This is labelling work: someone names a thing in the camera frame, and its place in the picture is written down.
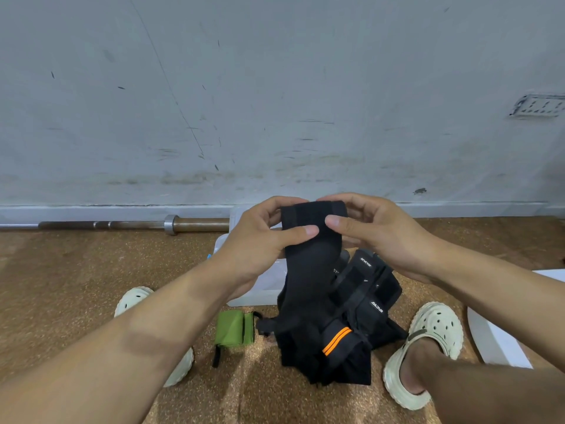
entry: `wall baseboard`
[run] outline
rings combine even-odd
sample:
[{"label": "wall baseboard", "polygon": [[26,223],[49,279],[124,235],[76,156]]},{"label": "wall baseboard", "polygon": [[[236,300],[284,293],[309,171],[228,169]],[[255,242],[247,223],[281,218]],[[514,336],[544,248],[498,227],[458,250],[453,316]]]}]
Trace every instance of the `wall baseboard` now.
[{"label": "wall baseboard", "polygon": [[[553,215],[565,218],[565,203],[399,202],[413,217]],[[0,226],[40,221],[161,221],[169,214],[189,218],[230,217],[231,205],[0,206]]]}]

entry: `right hand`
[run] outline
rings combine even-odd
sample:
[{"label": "right hand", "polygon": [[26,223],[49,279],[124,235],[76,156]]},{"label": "right hand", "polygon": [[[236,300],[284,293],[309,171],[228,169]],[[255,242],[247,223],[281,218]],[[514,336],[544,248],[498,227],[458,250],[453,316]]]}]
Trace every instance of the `right hand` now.
[{"label": "right hand", "polygon": [[345,202],[349,217],[329,215],[325,219],[330,229],[345,236],[344,242],[373,250],[404,276],[423,283],[434,278],[433,268],[443,241],[394,202],[358,193],[340,193],[318,200]]}]

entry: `electrical outlet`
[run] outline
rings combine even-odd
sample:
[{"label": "electrical outlet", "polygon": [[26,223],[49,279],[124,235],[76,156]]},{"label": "electrical outlet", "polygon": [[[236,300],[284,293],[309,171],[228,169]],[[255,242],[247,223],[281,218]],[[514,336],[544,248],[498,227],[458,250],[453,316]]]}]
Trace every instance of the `electrical outlet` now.
[{"label": "electrical outlet", "polygon": [[565,95],[528,94],[516,102],[510,116],[557,117],[565,110]]}]

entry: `white wall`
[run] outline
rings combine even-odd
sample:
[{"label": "white wall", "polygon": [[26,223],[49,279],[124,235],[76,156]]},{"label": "white wall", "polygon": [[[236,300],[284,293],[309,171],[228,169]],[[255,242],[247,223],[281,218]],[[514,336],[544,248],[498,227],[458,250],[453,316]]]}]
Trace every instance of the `white wall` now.
[{"label": "white wall", "polygon": [[0,0],[0,205],[350,189],[565,203],[565,116],[508,117],[527,92],[565,92],[563,12],[565,0]]}]

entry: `cork floor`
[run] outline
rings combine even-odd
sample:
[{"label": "cork floor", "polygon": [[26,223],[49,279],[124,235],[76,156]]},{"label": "cork floor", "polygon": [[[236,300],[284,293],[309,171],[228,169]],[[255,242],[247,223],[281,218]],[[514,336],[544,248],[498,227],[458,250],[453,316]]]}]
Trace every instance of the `cork floor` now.
[{"label": "cork floor", "polygon": [[[422,219],[434,234],[527,269],[563,267],[565,229],[553,218]],[[160,232],[37,232],[0,234],[0,381],[43,362],[110,320],[122,294],[157,289],[212,252],[217,234],[169,237]],[[391,317],[407,327],[430,300],[463,306],[439,289],[399,277],[404,293]],[[258,307],[267,315],[274,307]],[[381,371],[398,348],[373,353],[370,387],[309,385],[283,368],[272,342],[257,337],[222,354],[211,367],[214,324],[194,345],[195,363],[180,384],[164,389],[145,422],[172,423],[436,423],[433,405],[410,412],[385,392]],[[478,358],[466,333],[462,358]],[[534,366],[547,364],[530,351]]]}]

